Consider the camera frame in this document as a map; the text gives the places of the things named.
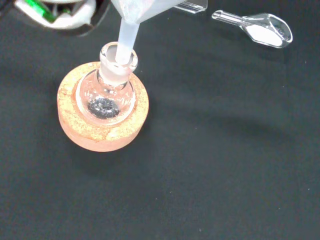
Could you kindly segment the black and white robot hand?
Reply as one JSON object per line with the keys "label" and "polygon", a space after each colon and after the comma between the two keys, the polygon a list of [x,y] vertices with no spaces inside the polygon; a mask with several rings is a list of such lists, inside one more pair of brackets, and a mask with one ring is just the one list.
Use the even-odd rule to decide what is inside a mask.
{"label": "black and white robot hand", "polygon": [[85,36],[104,19],[110,0],[2,0],[0,18],[65,36]]}

